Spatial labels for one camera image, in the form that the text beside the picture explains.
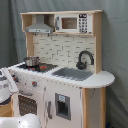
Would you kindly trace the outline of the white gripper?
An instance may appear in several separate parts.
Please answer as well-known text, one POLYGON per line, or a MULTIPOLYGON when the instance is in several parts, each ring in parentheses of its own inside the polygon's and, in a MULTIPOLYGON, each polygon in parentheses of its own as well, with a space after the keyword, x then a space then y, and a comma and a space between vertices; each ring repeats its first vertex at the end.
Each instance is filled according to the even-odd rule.
POLYGON ((16 93, 18 88, 7 68, 0 69, 0 85, 8 88, 10 93, 16 93))

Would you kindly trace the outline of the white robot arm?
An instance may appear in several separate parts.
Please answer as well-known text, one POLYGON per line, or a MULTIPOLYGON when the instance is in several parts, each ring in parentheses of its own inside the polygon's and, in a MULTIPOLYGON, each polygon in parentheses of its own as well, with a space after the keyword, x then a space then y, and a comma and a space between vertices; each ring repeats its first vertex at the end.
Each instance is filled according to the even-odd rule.
MULTIPOLYGON (((0 69, 0 105, 7 103, 18 88, 7 68, 0 69)), ((35 114, 20 117, 1 117, 0 128, 41 128, 39 118, 35 114)))

